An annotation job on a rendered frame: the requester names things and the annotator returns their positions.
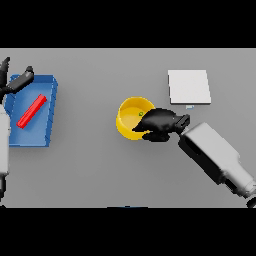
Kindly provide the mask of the dark right robot hand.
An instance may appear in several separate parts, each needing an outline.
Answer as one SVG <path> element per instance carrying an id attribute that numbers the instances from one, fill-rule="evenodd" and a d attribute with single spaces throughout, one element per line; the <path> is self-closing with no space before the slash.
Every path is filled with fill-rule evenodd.
<path id="1" fill-rule="evenodd" d="M 156 108 L 148 111 L 133 128 L 134 132 L 144 132 L 143 140 L 167 142 L 171 133 L 180 135 L 190 124 L 188 114 L 178 116 L 168 109 Z"/>

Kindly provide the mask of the dark left robot hand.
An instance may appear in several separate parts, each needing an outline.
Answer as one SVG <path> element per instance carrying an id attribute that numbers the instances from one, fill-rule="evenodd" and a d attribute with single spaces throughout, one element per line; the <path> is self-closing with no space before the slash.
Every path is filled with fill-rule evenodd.
<path id="1" fill-rule="evenodd" d="M 34 70 L 32 66 L 28 66 L 25 72 L 11 82 L 7 82 L 7 74 L 9 69 L 10 58 L 6 57 L 0 63 L 0 104 L 4 96 L 7 94 L 16 94 L 34 80 Z"/>

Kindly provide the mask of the yellow bowl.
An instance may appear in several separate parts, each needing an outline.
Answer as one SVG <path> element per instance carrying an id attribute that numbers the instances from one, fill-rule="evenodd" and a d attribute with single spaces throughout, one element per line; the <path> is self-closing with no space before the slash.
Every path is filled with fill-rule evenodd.
<path id="1" fill-rule="evenodd" d="M 155 106 L 147 98 L 133 96 L 125 99 L 120 105 L 116 116 L 116 128 L 118 132 L 129 140 L 141 140 L 144 132 L 134 132 L 142 117 Z"/>

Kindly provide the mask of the red beaker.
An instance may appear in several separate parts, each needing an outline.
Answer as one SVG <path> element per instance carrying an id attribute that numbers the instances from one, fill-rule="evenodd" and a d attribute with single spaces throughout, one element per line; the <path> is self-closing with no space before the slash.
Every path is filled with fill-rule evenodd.
<path id="1" fill-rule="evenodd" d="M 16 126 L 24 129 L 40 108 L 47 102 L 47 98 L 39 94 L 38 97 L 32 102 L 29 108 L 23 113 L 20 119 L 17 121 Z"/>

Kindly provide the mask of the pale square measuring scale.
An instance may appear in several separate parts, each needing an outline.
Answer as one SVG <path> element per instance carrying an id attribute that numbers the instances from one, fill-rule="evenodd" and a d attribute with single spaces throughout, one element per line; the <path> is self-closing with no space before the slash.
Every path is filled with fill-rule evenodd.
<path id="1" fill-rule="evenodd" d="M 176 105 L 207 105 L 211 103 L 205 70 L 169 70 L 170 103 Z"/>

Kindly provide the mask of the blue tray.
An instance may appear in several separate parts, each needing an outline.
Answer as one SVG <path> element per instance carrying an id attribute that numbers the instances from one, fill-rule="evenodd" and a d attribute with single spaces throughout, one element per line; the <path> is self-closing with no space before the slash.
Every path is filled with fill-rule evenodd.
<path id="1" fill-rule="evenodd" d="M 53 75 L 35 75 L 31 84 L 16 94 L 8 94 L 4 108 L 10 117 L 11 147 L 48 147 L 54 121 L 54 108 L 58 83 Z M 39 94 L 47 98 L 24 129 L 16 126 L 17 121 Z"/>

